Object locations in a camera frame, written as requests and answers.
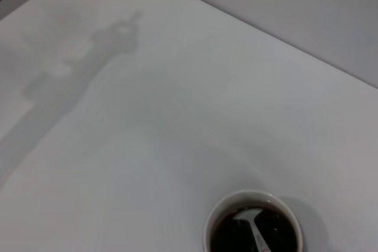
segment white cup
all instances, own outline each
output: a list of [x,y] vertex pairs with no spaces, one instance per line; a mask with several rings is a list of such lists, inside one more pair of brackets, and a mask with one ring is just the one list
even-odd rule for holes
[[281,214],[286,216],[286,218],[293,226],[295,232],[297,252],[303,252],[303,235],[301,226],[290,207],[288,207],[283,201],[270,193],[249,189],[240,190],[224,197],[210,211],[206,219],[203,234],[204,252],[211,252],[210,241],[214,233],[214,229],[219,225],[220,221],[222,221],[226,215],[234,210],[251,206],[263,206],[265,208],[271,208],[273,210],[279,211]]

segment dark object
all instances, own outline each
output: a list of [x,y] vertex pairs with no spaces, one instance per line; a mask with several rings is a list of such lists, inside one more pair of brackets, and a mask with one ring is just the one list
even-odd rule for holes
[[[211,238],[211,252],[259,251],[249,221],[234,219],[244,210],[251,208],[231,213],[217,226]],[[262,208],[254,223],[271,252],[296,252],[295,231],[280,212]]]

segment black coffee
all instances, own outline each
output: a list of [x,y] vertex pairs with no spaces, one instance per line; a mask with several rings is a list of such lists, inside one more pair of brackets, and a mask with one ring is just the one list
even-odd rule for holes
[[[235,220],[243,208],[227,215],[211,238],[211,252],[259,252],[249,221]],[[280,212],[269,208],[255,216],[254,223],[271,252],[296,252],[297,241],[290,221]]]

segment cup rim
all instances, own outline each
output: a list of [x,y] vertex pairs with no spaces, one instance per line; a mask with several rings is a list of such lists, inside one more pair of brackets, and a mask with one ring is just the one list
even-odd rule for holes
[[211,252],[210,251],[210,240],[211,240],[211,233],[213,232],[214,225],[216,221],[218,221],[222,215],[226,212],[227,207],[232,207],[232,204],[235,204],[238,200],[240,201],[245,200],[253,200],[256,198],[256,202],[266,202],[273,207],[276,207],[283,213],[288,220],[291,222],[297,240],[297,250],[296,252],[303,252],[303,235],[301,225],[297,217],[295,216],[294,212],[290,209],[290,207],[284,203],[278,197],[261,190],[254,190],[254,189],[243,189],[236,192],[233,192],[221,200],[219,200],[215,206],[211,209],[210,213],[207,216],[204,231],[203,231],[203,250],[204,252]]

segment white table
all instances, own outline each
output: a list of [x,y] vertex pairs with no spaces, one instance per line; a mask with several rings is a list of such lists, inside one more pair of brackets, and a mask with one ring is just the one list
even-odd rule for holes
[[242,188],[378,247],[378,90],[199,0],[31,0],[0,48],[1,251],[201,251]]

